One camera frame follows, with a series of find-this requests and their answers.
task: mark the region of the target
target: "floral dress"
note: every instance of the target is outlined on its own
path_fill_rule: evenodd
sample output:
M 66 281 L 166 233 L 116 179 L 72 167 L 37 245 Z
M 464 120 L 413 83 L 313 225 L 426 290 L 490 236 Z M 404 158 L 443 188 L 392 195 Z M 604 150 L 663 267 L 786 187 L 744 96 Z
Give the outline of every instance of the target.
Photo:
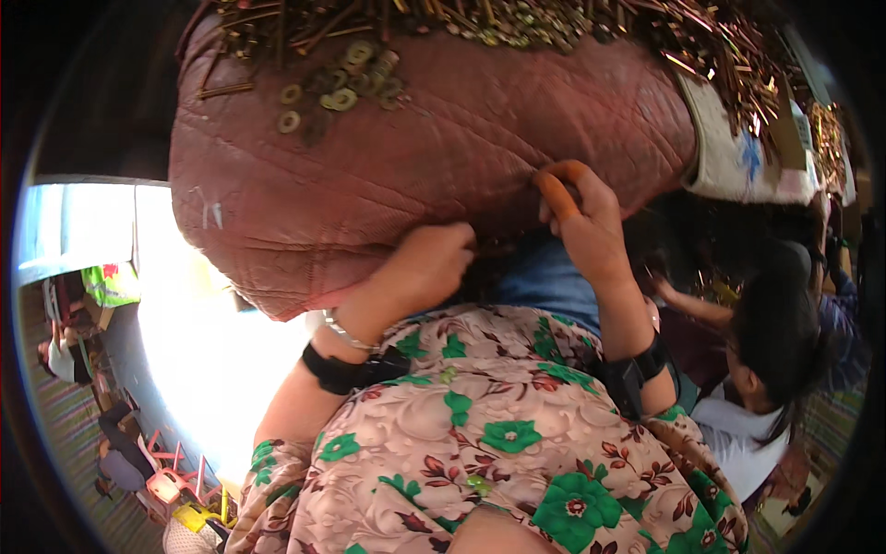
M 601 347 L 574 322 L 459 306 L 385 345 L 407 376 L 356 391 L 314 444 L 255 449 L 228 553 L 445 552 L 480 505 L 571 554 L 747 550 L 696 424 L 679 407 L 622 418 L 575 369 Z

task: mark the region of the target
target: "quilted mat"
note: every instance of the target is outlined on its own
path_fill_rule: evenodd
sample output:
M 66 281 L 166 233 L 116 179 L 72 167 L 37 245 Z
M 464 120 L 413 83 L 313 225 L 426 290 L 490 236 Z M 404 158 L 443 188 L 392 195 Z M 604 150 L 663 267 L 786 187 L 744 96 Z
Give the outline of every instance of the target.
M 696 133 L 670 69 L 627 40 L 587 38 L 567 57 L 443 32 L 396 37 L 395 75 L 410 100 L 386 112 L 361 99 L 308 147 L 298 131 L 277 131 L 280 91 L 353 38 L 326 39 L 283 72 L 265 64 L 251 92 L 200 101 L 214 50 L 199 45 L 215 24 L 197 27 L 179 79 L 175 219 L 276 320 L 338 304 L 417 225 L 467 221 L 481 238 L 538 226 L 529 177 L 552 161 L 584 161 L 615 190 L 624 217 L 678 188 L 694 162 Z M 223 59 L 206 88 L 249 72 Z

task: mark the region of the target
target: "metal watch band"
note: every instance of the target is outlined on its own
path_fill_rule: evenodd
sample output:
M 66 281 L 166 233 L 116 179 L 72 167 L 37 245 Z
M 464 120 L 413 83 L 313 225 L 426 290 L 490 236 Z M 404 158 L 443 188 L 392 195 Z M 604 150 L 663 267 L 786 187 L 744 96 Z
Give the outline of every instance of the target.
M 351 335 L 347 334 L 347 331 L 342 329 L 342 326 L 338 324 L 338 319 L 335 317 L 334 309 L 325 309 L 323 310 L 323 324 L 332 329 L 339 337 L 341 337 L 346 343 L 348 343 L 351 347 L 357 348 L 359 350 L 363 350 L 365 352 L 369 352 L 372 354 L 378 354 L 381 351 L 381 348 L 378 345 L 368 345 L 361 340 L 357 340 Z

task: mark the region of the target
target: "orange fingertip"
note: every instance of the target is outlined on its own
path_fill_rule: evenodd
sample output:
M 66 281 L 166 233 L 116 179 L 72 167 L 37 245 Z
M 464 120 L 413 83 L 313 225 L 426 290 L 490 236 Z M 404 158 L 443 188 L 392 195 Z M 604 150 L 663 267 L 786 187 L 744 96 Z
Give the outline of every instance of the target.
M 577 183 L 590 170 L 591 168 L 578 160 L 558 161 L 542 169 L 558 179 L 567 179 L 572 183 Z
M 575 205 L 575 200 L 555 176 L 541 170 L 532 177 L 532 182 L 539 187 L 541 196 L 544 197 L 557 220 L 564 222 L 574 215 L 581 215 L 579 207 Z

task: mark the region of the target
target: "white shirt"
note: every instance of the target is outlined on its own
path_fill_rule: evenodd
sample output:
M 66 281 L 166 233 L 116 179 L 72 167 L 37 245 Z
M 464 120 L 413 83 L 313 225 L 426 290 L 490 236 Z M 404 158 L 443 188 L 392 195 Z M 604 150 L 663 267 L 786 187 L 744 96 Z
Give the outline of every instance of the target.
M 55 340 L 50 340 L 50 370 L 61 380 L 74 383 L 74 357 L 67 340 L 62 339 L 57 345 Z
M 741 502 L 763 484 L 788 448 L 789 432 L 760 448 L 781 409 L 763 416 L 726 400 L 723 383 L 711 396 L 698 401 L 691 417 Z

